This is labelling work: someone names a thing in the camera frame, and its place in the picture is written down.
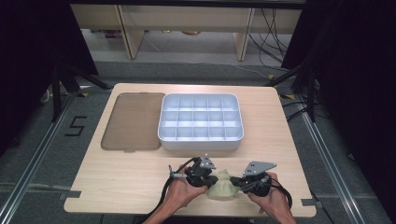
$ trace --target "hand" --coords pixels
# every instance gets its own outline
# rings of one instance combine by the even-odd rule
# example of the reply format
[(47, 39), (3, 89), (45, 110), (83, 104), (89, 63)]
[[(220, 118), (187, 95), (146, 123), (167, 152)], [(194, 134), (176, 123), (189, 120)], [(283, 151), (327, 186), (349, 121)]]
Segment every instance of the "hand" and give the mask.
[(155, 212), (144, 222), (146, 224), (158, 224), (164, 222), (172, 216), (178, 209), (186, 207), (194, 198), (205, 194), (207, 186), (200, 188), (193, 187), (185, 178), (175, 178), (169, 185), (163, 203)]
[[(267, 173), (272, 179), (277, 181), (277, 175), (274, 173)], [(290, 211), (286, 196), (278, 189), (270, 188), (268, 195), (265, 197), (257, 196), (253, 193), (247, 195), (251, 201), (258, 204), (260, 207), (259, 213), (265, 212), (279, 223), (296, 223), (293, 214)]]

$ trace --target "translucent brown lid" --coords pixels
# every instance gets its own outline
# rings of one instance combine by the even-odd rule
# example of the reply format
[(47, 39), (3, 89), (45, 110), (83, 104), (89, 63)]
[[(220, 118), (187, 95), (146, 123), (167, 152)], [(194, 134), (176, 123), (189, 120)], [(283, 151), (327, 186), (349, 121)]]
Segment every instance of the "translucent brown lid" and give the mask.
[(121, 93), (102, 138), (106, 150), (153, 150), (161, 146), (158, 123), (163, 93)]

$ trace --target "wooden table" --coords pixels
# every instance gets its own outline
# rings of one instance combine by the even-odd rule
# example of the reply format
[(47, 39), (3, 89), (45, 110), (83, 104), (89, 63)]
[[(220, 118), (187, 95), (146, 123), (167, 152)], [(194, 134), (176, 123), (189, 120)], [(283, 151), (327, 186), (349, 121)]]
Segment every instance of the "wooden table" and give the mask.
[[(123, 92), (217, 92), (233, 93), (240, 104), (245, 136), (240, 147), (230, 152), (207, 151), (218, 170), (242, 176), (249, 161), (275, 162), (272, 172), (293, 198), (296, 217), (312, 217), (315, 206), (303, 206), (311, 199), (304, 171), (293, 143), (276, 90), (270, 87), (205, 86), (167, 84), (118, 84), (111, 93), (71, 191), (78, 198), (67, 198), (64, 209), (76, 213), (146, 214), (160, 200), (169, 176), (168, 165), (177, 168), (191, 157), (205, 152), (175, 152), (162, 147), (151, 151), (107, 151), (101, 140), (114, 106)], [(183, 216), (258, 217), (259, 206), (239, 192), (234, 200), (220, 202), (201, 195), (188, 207), (177, 211)]]

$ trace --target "white plastic tray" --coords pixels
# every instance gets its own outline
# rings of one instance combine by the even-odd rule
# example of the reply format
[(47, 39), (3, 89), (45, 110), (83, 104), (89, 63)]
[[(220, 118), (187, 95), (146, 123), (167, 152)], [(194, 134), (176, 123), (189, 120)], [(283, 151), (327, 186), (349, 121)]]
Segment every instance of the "white plastic tray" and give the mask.
[(235, 150), (244, 136), (238, 99), (230, 93), (167, 94), (158, 136), (167, 150)]

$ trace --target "gray carpet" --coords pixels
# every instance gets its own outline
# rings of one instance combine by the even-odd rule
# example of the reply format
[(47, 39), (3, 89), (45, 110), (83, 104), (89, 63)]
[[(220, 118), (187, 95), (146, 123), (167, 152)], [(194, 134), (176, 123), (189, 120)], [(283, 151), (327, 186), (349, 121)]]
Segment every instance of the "gray carpet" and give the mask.
[[(241, 66), (244, 69), (242, 70), (230, 65), (204, 63), (96, 63), (96, 66), (100, 74), (99, 78), (111, 85), (119, 82), (139, 82), (262, 86), (268, 82), (268, 75), (278, 77), (283, 73), (263, 66)], [(258, 71), (264, 77), (246, 69)], [(279, 94), (291, 93), (292, 81), (293, 78), (278, 85)], [(92, 86), (91, 83), (80, 78), (78, 83)], [(64, 122), (56, 133), (11, 223), (133, 223), (134, 217), (131, 215), (69, 214), (63, 210), (63, 196), (74, 181), (110, 94), (109, 91), (103, 91), (97, 87), (84, 91), (89, 93), (88, 96), (77, 97), (68, 109)], [(281, 100), (282, 105), (291, 102), (295, 100)], [(298, 105), (285, 106), (285, 116), (299, 109)], [(9, 148), (0, 159), (0, 203), (6, 199), (11, 190), (8, 184), (18, 181), (24, 167), (50, 126), (51, 111), (51, 102), (38, 107), (20, 134), (21, 143)], [(324, 106), (316, 106), (316, 113), (321, 134), (367, 222), (390, 223), (359, 167), (346, 157), (347, 148), (332, 125), (331, 119), (327, 118)], [(76, 123), (85, 126), (84, 130), (81, 136), (65, 136), (78, 131), (69, 127), (75, 116), (86, 117), (78, 119)], [(291, 119), (289, 126), (309, 187), (323, 202), (335, 223), (350, 223), (302, 116), (298, 115)], [(313, 218), (297, 218), (297, 220), (299, 223), (331, 223), (321, 208)], [(274, 222), (265, 218), (257, 219), (255, 223)]]

